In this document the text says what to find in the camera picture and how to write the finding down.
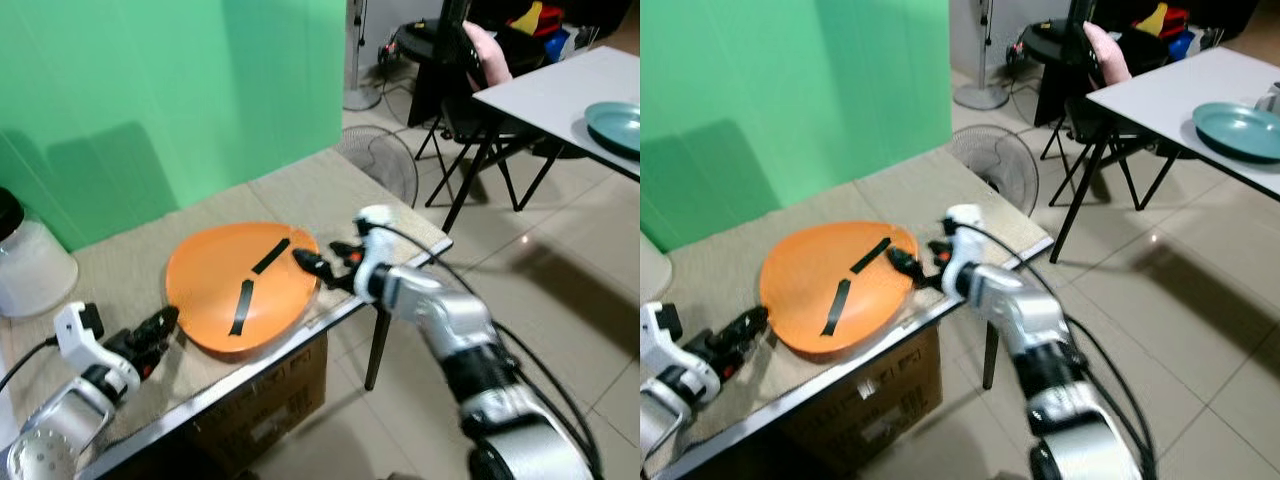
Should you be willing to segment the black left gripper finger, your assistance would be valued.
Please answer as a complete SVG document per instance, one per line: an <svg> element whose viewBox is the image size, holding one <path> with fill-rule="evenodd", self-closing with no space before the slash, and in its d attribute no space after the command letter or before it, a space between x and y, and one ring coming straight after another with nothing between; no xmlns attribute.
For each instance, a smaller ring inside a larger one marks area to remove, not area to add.
<svg viewBox="0 0 1280 480"><path fill-rule="evenodd" d="M764 306L751 307L740 314L721 332L722 342L749 342L768 328L769 310Z"/></svg>
<svg viewBox="0 0 1280 480"><path fill-rule="evenodd" d="M767 326L762 328L735 328L732 332L732 366L741 370L746 361L751 358L759 346L760 338L768 333Z"/></svg>
<svg viewBox="0 0 1280 480"><path fill-rule="evenodd" d="M177 329L180 310L165 306L134 329L134 342L164 342Z"/></svg>
<svg viewBox="0 0 1280 480"><path fill-rule="evenodd" d="M146 326L143 329L143 365L156 367L169 351L177 326Z"/></svg>

